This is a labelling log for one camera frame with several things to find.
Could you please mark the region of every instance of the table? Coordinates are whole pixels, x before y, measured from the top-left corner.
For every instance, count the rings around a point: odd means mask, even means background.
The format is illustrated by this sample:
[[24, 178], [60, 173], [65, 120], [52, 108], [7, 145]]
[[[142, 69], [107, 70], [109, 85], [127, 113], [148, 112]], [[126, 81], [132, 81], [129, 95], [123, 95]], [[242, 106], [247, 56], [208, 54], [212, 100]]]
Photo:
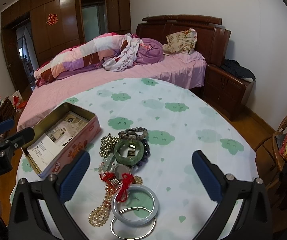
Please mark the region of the table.
[[[65, 203], [90, 239], [116, 239], [109, 226], [112, 212], [103, 227], [94, 228], [88, 223], [89, 213], [104, 197], [104, 183], [98, 176], [98, 166], [102, 162], [99, 147], [100, 138], [108, 133], [117, 136], [127, 128], [148, 129], [151, 156], [134, 175], [142, 177], [143, 184], [152, 189], [160, 201], [157, 226], [147, 237], [149, 240], [190, 240], [216, 207], [192, 167], [191, 156], [195, 150], [202, 150], [225, 174], [232, 173], [237, 179], [249, 181], [258, 177], [256, 154], [248, 143], [211, 106], [187, 89], [147, 78], [120, 79], [66, 101], [96, 113], [102, 127], [102, 133], [86, 148], [91, 156], [90, 167], [71, 201]], [[28, 181], [40, 180], [24, 156], [17, 181], [22, 177]], [[229, 234], [241, 204], [240, 200], [236, 202], [221, 237]], [[151, 200], [145, 194], [134, 193], [126, 206], [138, 205], [149, 208]], [[51, 231], [61, 237], [43, 201], [41, 206]], [[142, 211], [131, 213], [137, 219], [145, 216]], [[123, 237], [132, 238], [144, 235], [149, 226], [133, 229], [116, 222], [115, 230]]]

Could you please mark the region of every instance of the chair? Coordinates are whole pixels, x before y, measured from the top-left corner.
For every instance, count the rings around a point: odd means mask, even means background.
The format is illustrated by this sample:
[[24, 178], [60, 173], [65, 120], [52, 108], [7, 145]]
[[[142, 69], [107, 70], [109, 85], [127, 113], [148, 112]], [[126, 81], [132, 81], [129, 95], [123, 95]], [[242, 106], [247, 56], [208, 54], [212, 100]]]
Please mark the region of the chair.
[[[278, 149], [278, 145], [277, 145], [277, 140], [276, 140], [276, 135], [281, 135], [284, 130], [287, 128], [287, 115], [286, 117], [282, 120], [281, 124], [278, 127], [278, 130], [276, 132], [274, 132], [272, 135], [270, 135], [269, 137], [265, 138], [264, 140], [262, 140], [257, 147], [254, 149], [254, 151], [256, 152], [258, 150], [258, 148], [260, 146], [263, 146], [265, 148], [265, 150], [269, 153], [270, 157], [272, 158], [272, 160], [274, 161], [275, 165], [272, 166], [270, 168], [270, 171], [272, 171], [275, 167], [277, 167], [277, 173], [275, 174], [275, 176], [273, 177], [273, 181], [270, 182], [267, 186], [266, 186], [266, 190], [271, 189], [272, 187], [274, 187], [278, 182], [279, 182], [279, 177], [277, 179], [274, 180], [274, 178], [276, 177], [276, 175], [282, 171], [283, 166], [285, 165], [285, 161], [284, 159], [280, 156], [279, 154], [279, 149]], [[264, 143], [269, 140], [270, 138], [272, 138], [272, 148], [273, 148], [273, 154], [271, 154], [271, 152], [265, 147]]]

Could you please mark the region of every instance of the watch face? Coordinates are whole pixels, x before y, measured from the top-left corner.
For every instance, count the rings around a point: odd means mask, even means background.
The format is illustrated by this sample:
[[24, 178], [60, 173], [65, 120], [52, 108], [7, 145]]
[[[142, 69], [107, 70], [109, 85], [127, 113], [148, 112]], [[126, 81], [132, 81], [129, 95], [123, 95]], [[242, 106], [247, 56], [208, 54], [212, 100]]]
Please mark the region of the watch face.
[[124, 173], [130, 174], [131, 169], [128, 166], [125, 166], [125, 165], [119, 163], [115, 166], [113, 172], [114, 172], [116, 178], [121, 180], [121, 179], [123, 179], [122, 174], [124, 174]]

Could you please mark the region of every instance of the baseboard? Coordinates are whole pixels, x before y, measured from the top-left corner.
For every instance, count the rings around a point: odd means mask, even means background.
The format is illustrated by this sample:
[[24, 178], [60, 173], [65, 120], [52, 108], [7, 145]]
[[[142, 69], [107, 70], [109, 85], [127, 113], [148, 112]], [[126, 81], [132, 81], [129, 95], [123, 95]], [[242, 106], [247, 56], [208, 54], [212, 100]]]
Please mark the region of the baseboard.
[[253, 112], [251, 109], [245, 106], [244, 112], [249, 115], [252, 119], [254, 119], [257, 123], [261, 125], [268, 133], [273, 134], [275, 130], [266, 123], [259, 115], [257, 115], [255, 112]]

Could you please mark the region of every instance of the bead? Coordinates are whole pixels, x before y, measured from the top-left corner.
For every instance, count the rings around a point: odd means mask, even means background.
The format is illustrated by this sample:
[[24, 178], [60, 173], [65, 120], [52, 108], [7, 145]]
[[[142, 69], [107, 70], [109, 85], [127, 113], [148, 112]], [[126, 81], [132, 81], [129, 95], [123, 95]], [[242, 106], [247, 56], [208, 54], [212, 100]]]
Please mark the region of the bead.
[[148, 158], [147, 158], [147, 156], [144, 155], [141, 160], [142, 160], [144, 163], [146, 163], [146, 162], [148, 161]]

